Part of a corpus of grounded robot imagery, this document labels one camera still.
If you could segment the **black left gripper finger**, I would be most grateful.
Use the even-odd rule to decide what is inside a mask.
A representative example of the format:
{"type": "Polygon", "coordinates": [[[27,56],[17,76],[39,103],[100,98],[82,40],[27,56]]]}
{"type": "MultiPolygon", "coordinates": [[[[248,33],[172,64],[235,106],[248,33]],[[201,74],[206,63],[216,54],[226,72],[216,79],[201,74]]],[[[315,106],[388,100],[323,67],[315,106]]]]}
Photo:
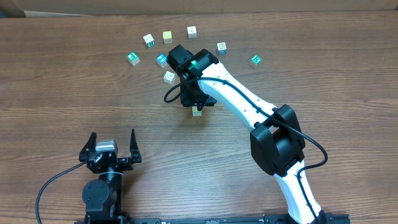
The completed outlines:
{"type": "Polygon", "coordinates": [[[131,164],[136,164],[136,163],[142,162],[142,156],[141,156],[141,153],[140,153],[138,145],[137,145],[134,129],[132,129],[132,131],[131,131],[129,151],[131,153],[131,164]]]}
{"type": "Polygon", "coordinates": [[[83,146],[83,149],[78,155],[80,162],[87,161],[90,158],[90,154],[95,151],[96,146],[96,133],[92,132],[87,143],[83,146]]]}

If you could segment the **blue H letter block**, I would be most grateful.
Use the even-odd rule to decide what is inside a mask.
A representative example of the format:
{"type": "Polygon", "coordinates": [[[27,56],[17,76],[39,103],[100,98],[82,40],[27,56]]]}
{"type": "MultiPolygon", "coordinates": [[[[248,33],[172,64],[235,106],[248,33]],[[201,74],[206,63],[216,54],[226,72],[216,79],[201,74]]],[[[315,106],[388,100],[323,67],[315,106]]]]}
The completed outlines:
{"type": "Polygon", "coordinates": [[[192,106],[192,116],[199,117],[202,115],[202,111],[199,111],[196,106],[192,106]]]}

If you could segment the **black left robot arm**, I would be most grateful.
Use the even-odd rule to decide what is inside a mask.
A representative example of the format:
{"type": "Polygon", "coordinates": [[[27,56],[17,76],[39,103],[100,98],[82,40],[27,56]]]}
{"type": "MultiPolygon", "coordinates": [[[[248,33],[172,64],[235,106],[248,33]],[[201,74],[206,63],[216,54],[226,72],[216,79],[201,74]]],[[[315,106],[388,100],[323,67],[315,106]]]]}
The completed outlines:
{"type": "Polygon", "coordinates": [[[96,140],[91,133],[79,153],[79,161],[98,178],[88,182],[82,191],[85,203],[84,223],[132,223],[127,212],[122,210],[123,172],[133,170],[134,164],[142,162],[136,135],[131,131],[129,157],[118,157],[116,141],[96,140]]]}

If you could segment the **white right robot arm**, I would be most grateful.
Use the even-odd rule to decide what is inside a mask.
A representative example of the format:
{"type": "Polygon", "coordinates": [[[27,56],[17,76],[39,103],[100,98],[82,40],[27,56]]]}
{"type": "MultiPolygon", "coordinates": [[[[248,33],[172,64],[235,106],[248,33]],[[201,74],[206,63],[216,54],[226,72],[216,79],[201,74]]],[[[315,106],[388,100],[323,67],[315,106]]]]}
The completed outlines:
{"type": "Polygon", "coordinates": [[[221,103],[248,129],[252,158],[277,179],[290,219],[295,223],[325,223],[325,214],[305,175],[308,166],[303,149],[307,141],[314,140],[301,131],[295,111],[256,96],[206,49],[192,54],[178,45],[169,52],[167,63],[180,79],[177,98],[184,107],[201,111],[221,103]]]}

